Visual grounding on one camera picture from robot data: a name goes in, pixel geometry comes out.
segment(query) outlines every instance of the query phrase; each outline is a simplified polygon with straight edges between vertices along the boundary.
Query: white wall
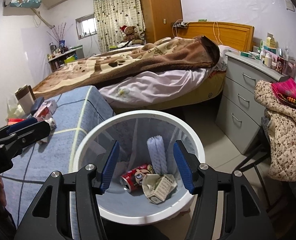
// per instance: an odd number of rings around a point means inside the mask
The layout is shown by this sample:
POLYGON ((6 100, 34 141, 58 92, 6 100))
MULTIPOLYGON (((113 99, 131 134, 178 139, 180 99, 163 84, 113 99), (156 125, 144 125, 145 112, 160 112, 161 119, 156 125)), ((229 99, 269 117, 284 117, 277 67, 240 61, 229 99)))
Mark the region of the white wall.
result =
POLYGON ((69 27, 69 31, 64 37, 65 44, 71 47, 83 45, 85 57, 100 53, 98 37, 93 35, 79 40, 76 19, 92 13, 94 13, 93 0, 68 0, 48 10, 53 25, 67 22, 66 27, 69 27))
MULTIPOLYGON (((0 127, 6 124, 7 95, 14 94, 25 84, 35 86, 51 72, 45 60, 46 52, 50 53, 45 24, 36 28, 30 9, 4 10, 2 3, 3 0, 0 0, 0 127), (35 47, 35 51, 25 49, 29 47, 35 47)), ((43 5, 39 10, 46 17, 47 10, 43 5)))
POLYGON ((285 0, 181 0, 185 22, 233 22, 254 26, 254 37, 272 33, 279 47, 289 47, 296 58, 296 10, 286 10, 285 0))

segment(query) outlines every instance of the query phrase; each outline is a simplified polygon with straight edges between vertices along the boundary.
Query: drawer handle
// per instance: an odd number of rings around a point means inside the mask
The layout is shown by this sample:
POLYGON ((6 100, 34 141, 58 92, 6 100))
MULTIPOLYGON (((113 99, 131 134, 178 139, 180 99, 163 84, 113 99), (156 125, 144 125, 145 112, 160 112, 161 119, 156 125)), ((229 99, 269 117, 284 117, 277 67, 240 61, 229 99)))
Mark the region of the drawer handle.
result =
POLYGON ((242 123, 242 121, 238 120, 238 118, 236 118, 236 117, 233 115, 233 113, 232 113, 232 117, 233 117, 235 120, 237 120, 238 122, 242 123))
POLYGON ((249 76, 246 75, 245 73, 242 73, 242 75, 245 76, 245 77, 247 77, 247 78, 249 78, 249 79, 251 79, 251 80, 254 80, 254 81, 256 82, 255 78, 249 77, 249 76))
POLYGON ((238 97, 240 97, 241 99, 243 99, 244 101, 246 101, 247 103, 250 103, 250 101, 248 101, 248 100, 245 100, 242 96, 240 96, 239 94, 238 94, 238 97))

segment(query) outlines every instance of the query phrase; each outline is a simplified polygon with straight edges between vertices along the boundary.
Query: yellow mattress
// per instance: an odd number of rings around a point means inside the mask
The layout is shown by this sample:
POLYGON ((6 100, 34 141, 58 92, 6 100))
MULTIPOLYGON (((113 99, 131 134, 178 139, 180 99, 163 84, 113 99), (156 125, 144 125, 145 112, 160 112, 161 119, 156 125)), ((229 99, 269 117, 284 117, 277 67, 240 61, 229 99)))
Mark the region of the yellow mattress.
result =
POLYGON ((139 109, 164 110, 178 106, 197 104, 219 95, 223 90, 225 77, 225 72, 212 72, 210 76, 201 83, 200 86, 181 97, 172 99, 170 101, 149 106, 143 106, 139 108, 114 108, 113 110, 116 114, 120 114, 139 109))

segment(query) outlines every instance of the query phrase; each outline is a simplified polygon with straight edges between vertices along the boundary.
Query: santa hat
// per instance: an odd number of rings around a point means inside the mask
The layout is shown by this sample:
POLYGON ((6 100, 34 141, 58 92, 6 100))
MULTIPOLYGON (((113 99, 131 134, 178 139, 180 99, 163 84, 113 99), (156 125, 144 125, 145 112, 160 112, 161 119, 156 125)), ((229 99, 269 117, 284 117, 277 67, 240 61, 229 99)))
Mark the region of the santa hat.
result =
POLYGON ((125 29, 127 28, 127 26, 126 25, 124 25, 124 26, 122 26, 122 27, 120 27, 120 29, 123 31, 123 32, 125 32, 125 29))

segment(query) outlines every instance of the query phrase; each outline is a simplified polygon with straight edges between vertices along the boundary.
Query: silver screw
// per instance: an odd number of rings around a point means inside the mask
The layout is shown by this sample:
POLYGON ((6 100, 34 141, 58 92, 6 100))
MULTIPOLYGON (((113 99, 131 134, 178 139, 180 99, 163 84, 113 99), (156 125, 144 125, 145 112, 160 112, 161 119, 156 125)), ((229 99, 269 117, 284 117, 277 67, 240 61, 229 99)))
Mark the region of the silver screw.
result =
POLYGON ((242 172, 241 171, 235 171, 234 174, 237 177, 241 177, 242 176, 242 172))
POLYGON ((201 163, 199 165, 199 168, 202 169, 202 170, 207 170, 209 168, 209 166, 207 164, 205 164, 205 163, 201 163))
POLYGON ((53 172, 51 173, 51 176, 52 176, 53 178, 57 178, 59 175, 60 175, 60 172, 59 172, 59 171, 53 171, 53 172))
POLYGON ((86 165, 86 170, 87 171, 91 171, 91 170, 93 170, 95 168, 95 165, 93 165, 93 164, 88 164, 88 165, 86 165))

